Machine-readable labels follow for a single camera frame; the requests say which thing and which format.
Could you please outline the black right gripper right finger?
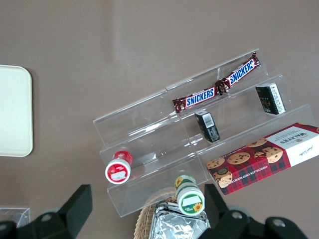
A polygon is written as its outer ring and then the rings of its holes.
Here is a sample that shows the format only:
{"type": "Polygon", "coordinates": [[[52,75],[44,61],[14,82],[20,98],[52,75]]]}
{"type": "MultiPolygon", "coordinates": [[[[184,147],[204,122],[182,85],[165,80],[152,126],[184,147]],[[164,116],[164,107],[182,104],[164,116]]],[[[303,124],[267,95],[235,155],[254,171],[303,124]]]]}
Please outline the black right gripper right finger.
{"type": "Polygon", "coordinates": [[[213,184],[204,186],[205,212],[210,228],[201,239],[245,239],[250,224],[249,217],[242,211],[231,210],[213,184]]]}

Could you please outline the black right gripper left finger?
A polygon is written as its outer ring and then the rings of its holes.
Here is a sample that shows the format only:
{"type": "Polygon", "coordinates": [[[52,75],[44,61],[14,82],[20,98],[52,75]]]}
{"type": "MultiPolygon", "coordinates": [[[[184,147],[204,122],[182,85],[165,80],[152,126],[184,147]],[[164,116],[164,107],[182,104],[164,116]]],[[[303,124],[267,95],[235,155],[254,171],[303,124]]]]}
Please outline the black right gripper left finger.
{"type": "Polygon", "coordinates": [[[34,239],[74,239],[93,209],[91,185],[81,185],[56,212],[48,212],[32,222],[34,239]]]}

